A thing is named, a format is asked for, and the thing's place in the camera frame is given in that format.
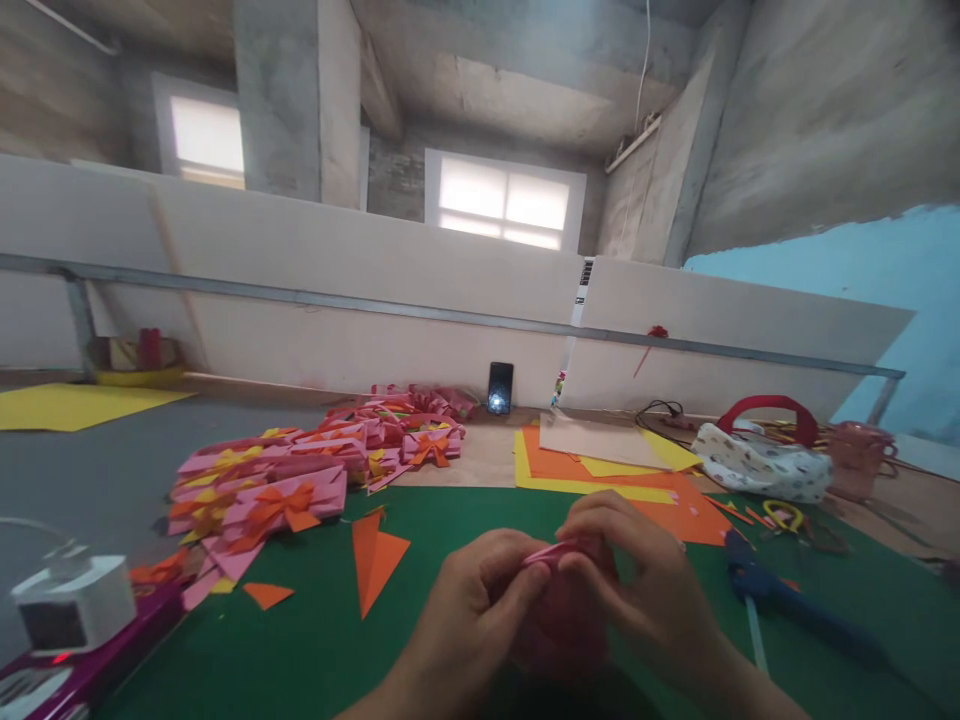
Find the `blue wall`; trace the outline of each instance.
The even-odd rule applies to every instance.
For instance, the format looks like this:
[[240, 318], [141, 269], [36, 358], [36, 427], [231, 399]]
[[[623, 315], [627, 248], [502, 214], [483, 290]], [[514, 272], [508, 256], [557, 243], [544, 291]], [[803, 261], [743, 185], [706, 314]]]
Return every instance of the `blue wall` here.
[[[684, 269], [916, 310], [878, 363], [907, 371], [882, 425], [960, 447], [960, 206], [698, 255]], [[865, 420], [882, 382], [865, 379], [834, 420]]]

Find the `smartphone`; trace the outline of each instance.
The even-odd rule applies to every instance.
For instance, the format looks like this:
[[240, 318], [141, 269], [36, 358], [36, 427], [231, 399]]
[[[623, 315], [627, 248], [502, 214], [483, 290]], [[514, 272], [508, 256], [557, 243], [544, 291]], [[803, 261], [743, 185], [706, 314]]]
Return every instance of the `smartphone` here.
[[490, 363], [490, 386], [487, 392], [487, 412], [509, 415], [513, 397], [513, 365]]

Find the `patterned fabric bag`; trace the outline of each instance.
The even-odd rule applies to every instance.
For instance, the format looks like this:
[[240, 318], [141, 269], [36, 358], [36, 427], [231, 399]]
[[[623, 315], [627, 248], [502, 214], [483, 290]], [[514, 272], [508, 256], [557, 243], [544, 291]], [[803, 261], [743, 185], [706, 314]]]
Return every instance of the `patterned fabric bag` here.
[[[735, 430], [739, 415], [758, 408], [793, 410], [797, 434], [793, 445]], [[752, 492], [788, 502], [818, 503], [833, 482], [829, 456], [813, 452], [817, 421], [803, 405], [785, 395], [756, 395], [741, 400], [717, 421], [706, 423], [691, 448], [703, 469], [728, 490]]]

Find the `table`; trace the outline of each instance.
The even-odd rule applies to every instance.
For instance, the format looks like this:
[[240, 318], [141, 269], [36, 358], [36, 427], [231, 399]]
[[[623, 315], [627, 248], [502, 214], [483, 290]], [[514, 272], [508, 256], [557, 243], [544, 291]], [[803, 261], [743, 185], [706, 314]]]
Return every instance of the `table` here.
[[[497, 527], [549, 540], [575, 499], [496, 488], [397, 487], [369, 498], [351, 495], [345, 520], [386, 503], [382, 529], [412, 542], [365, 621], [360, 620], [347, 522], [277, 536], [244, 580], [290, 587], [296, 594], [268, 612], [239, 589], [208, 598], [96, 717], [331, 717], [387, 672], [447, 553]], [[798, 581], [809, 597], [876, 633], [914, 682], [952, 716], [960, 715], [957, 597], [909, 559], [825, 513], [820, 518], [847, 539], [853, 554], [808, 556], [803, 577], [791, 539], [761, 543], [756, 527], [744, 529], [765, 564]], [[722, 549], [691, 545], [688, 555], [724, 631], [752, 657], [746, 612], [730, 589]], [[773, 678], [814, 718], [942, 717], [904, 682], [858, 667], [782, 618], [762, 617], [761, 625]], [[629, 656], [617, 638], [613, 660], [622, 674], [604, 678], [603, 697], [620, 706], [620, 716], [700, 717], [689, 701]], [[502, 709], [518, 695], [530, 697], [518, 691], [515, 678], [503, 679], [488, 716], [507, 716]], [[563, 691], [545, 697], [547, 705], [537, 706], [537, 715], [580, 712]]]

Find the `white adapter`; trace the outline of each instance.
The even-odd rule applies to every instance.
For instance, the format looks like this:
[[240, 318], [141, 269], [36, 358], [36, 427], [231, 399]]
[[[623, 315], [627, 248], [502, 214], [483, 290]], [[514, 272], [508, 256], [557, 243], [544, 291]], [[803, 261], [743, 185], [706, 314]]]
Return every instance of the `white adapter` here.
[[33, 655], [96, 650], [137, 615], [126, 559], [121, 555], [69, 557], [17, 585], [11, 595]]

